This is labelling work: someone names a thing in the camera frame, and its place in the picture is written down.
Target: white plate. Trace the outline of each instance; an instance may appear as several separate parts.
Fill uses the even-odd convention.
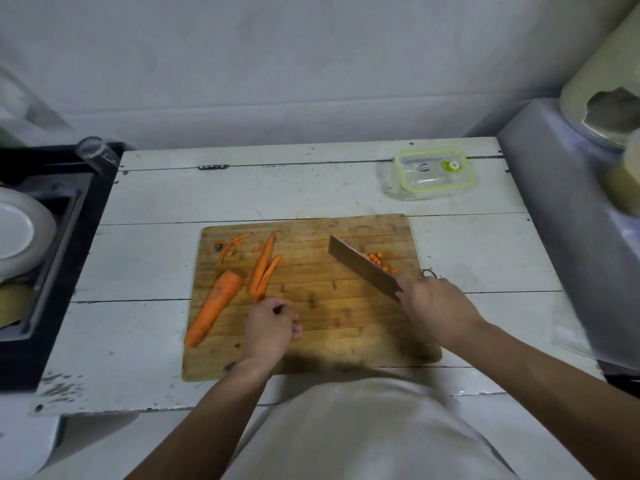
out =
[[[0,187],[0,282],[39,265],[56,235],[56,221],[43,204]]]

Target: forearm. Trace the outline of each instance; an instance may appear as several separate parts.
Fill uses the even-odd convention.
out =
[[[516,398],[598,480],[637,474],[637,399],[486,323],[450,350]]]
[[[217,480],[258,403],[268,372],[239,362],[127,480]]]

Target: knife blade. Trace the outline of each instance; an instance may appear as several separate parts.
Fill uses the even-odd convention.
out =
[[[396,279],[334,235],[329,236],[329,254],[389,298],[399,303],[396,291],[401,290],[396,283]]]

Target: cutting board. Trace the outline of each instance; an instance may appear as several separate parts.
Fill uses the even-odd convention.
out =
[[[383,261],[420,276],[409,220],[403,214],[300,219],[206,227],[200,236],[189,325],[216,279],[225,270],[249,277],[259,254],[253,253],[276,230],[271,256],[282,253],[267,296],[290,299],[304,332],[292,343],[275,373],[320,372],[437,362],[440,347],[423,344],[400,305],[361,279],[328,252],[334,234],[364,253],[382,253]],[[214,243],[252,232],[233,256],[218,266]],[[185,347],[182,379],[219,379],[233,368],[243,346],[244,319],[253,306],[246,287],[220,314],[208,336],[194,349]]]

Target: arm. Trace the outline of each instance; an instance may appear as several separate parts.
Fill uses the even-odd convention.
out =
[[[444,279],[397,278],[401,304],[435,339],[512,395],[598,480],[640,471],[640,401],[486,322]]]
[[[274,309],[282,306],[280,314]],[[302,328],[291,303],[266,298],[246,320],[236,366],[126,480],[217,480],[244,432],[271,371]]]

